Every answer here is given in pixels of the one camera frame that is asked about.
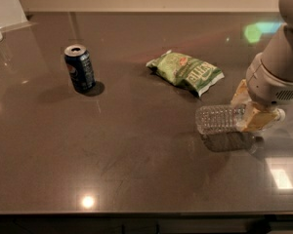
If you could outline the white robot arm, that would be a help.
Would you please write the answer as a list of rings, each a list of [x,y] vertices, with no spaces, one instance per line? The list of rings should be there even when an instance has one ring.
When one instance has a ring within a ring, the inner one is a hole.
[[[241,132],[256,132],[285,118],[282,105],[293,102],[293,0],[279,0],[284,24],[247,68],[231,100],[245,112],[237,122]]]

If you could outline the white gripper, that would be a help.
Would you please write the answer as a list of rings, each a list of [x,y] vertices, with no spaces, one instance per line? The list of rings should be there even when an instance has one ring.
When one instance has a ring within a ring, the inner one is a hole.
[[[256,55],[247,68],[230,101],[231,105],[245,105],[242,118],[237,122],[241,132],[257,132],[281,119],[280,106],[293,102],[293,82],[272,75],[263,65],[262,53]]]

